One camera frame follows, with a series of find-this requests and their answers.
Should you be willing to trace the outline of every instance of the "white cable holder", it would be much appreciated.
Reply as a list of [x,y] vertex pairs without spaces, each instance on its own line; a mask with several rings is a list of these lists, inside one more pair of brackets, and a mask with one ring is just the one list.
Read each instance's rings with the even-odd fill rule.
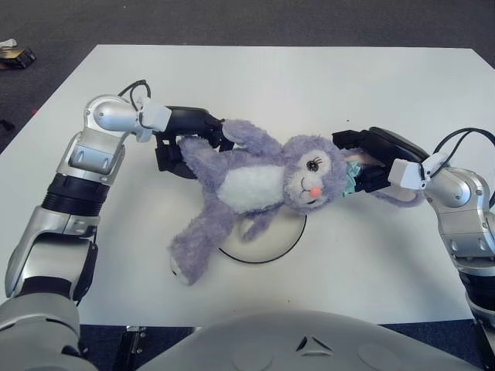
[[138,117],[142,127],[139,128],[139,132],[136,132],[136,140],[149,141],[153,131],[165,131],[172,116],[172,110],[148,97],[138,98],[137,103],[141,106],[138,110]]
[[429,156],[422,163],[410,162],[396,158],[388,174],[388,181],[406,189],[425,189],[431,175],[438,170],[449,157],[446,153],[437,152]]

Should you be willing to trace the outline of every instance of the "black triangle logo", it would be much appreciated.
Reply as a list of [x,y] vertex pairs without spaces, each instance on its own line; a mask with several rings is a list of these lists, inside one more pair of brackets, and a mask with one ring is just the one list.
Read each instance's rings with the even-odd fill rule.
[[315,336],[305,336],[302,338],[297,349],[297,353],[301,356],[332,356],[333,349],[327,344],[317,339]]

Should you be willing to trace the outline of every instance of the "gray carpet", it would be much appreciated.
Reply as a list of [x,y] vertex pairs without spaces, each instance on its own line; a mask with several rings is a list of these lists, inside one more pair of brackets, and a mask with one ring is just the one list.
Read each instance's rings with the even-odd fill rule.
[[0,40],[39,59],[0,71],[0,119],[17,126],[0,153],[98,43],[462,47],[495,66],[494,19],[493,0],[3,1]]

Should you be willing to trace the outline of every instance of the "plush bunny head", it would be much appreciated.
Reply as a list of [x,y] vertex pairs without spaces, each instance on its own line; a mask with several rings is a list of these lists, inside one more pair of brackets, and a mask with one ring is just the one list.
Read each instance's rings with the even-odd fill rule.
[[342,197],[347,162],[329,139],[299,135],[283,146],[284,204],[300,213],[320,209]]

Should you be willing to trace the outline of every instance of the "floor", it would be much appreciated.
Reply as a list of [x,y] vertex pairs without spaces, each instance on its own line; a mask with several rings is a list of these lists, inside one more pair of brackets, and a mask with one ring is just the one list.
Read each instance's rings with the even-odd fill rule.
[[[459,47],[495,67],[495,2],[15,0],[0,5],[0,40],[11,37],[38,60],[27,70],[0,71],[0,119],[16,126],[0,128],[0,153],[99,43]],[[391,327],[479,365],[468,321]],[[111,369],[121,331],[84,326],[83,340],[96,344],[90,358],[101,369]],[[138,364],[187,335],[156,331]]]

